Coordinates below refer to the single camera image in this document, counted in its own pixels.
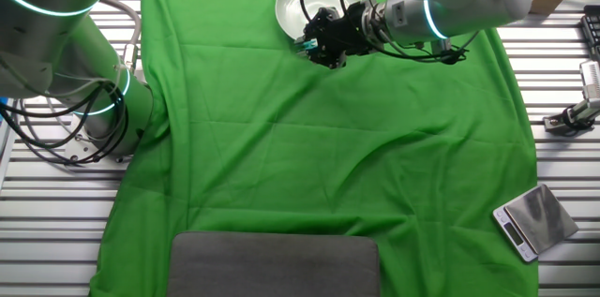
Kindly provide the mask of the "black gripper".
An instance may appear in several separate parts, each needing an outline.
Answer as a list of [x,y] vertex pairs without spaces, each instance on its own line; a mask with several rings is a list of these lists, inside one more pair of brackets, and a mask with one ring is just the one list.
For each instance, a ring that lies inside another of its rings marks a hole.
[[[335,38],[341,42],[343,51],[335,52],[325,46],[316,47],[308,51],[308,59],[317,65],[329,69],[339,69],[346,66],[346,55],[367,55],[375,51],[363,29],[363,14],[367,9],[364,1],[348,6],[347,12],[338,20],[335,26]],[[335,7],[320,7],[316,14],[308,21],[304,28],[304,40],[316,38],[324,33],[326,27],[339,18]]]

